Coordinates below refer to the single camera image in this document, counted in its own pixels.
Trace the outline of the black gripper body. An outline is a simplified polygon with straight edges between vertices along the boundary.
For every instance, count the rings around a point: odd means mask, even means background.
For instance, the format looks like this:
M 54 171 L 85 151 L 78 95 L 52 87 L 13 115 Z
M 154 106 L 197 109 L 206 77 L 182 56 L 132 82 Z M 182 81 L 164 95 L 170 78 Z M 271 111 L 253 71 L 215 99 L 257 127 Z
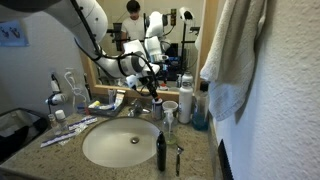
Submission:
M 148 93 L 145 94 L 142 91 L 137 90 L 137 82 L 142 84 L 142 89 L 147 88 Z M 153 70 L 143 70 L 141 73 L 135 75 L 129 75 L 126 78 L 126 83 L 128 87 L 143 97 L 152 96 L 157 97 L 158 94 L 156 92 L 156 77 Z

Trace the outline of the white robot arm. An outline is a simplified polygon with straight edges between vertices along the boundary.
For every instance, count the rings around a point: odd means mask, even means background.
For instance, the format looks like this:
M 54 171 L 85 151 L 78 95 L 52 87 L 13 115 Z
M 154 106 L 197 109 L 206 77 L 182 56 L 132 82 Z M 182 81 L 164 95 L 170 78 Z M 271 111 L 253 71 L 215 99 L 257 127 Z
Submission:
M 96 0 L 0 0 L 0 22 L 45 12 L 74 36 L 75 43 L 109 79 L 137 78 L 148 88 L 148 96 L 158 99 L 158 65 L 147 61 L 145 48 L 138 40 L 126 43 L 118 56 L 108 55 L 99 42 L 107 32 L 107 16 Z

